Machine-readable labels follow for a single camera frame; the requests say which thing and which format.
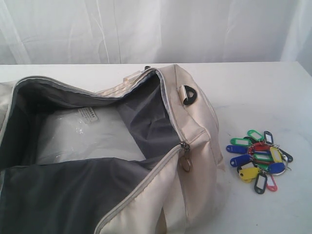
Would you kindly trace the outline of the beige duffel bag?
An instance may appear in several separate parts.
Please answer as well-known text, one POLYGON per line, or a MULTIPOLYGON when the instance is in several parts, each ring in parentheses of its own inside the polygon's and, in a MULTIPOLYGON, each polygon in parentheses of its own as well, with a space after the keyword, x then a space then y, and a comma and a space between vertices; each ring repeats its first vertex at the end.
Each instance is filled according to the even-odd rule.
POLYGON ((182 234, 228 193, 218 121, 178 65, 93 93, 30 76, 0 85, 3 234, 182 234), (79 108, 98 120, 83 122, 79 108))

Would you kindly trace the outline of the bunch of colourful key tags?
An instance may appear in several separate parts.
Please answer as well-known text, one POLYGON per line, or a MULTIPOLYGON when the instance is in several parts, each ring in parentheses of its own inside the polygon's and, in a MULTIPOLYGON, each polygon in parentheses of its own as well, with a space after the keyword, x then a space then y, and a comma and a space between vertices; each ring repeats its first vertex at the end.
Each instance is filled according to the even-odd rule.
POLYGON ((274 143, 269 131, 260 133, 250 129, 245 137, 232 138, 226 151, 236 154, 230 160, 231 167, 236 168, 243 182, 254 182, 253 189, 259 195, 266 190, 276 192, 278 186, 274 177, 290 171, 289 163, 293 162, 293 156, 274 143))

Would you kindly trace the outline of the white backdrop curtain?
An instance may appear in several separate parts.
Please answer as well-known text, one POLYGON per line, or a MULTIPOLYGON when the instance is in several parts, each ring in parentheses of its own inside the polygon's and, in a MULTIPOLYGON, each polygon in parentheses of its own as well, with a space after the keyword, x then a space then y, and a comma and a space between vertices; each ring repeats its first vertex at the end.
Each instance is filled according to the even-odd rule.
POLYGON ((3 0, 1 64, 301 61, 309 0, 3 0))

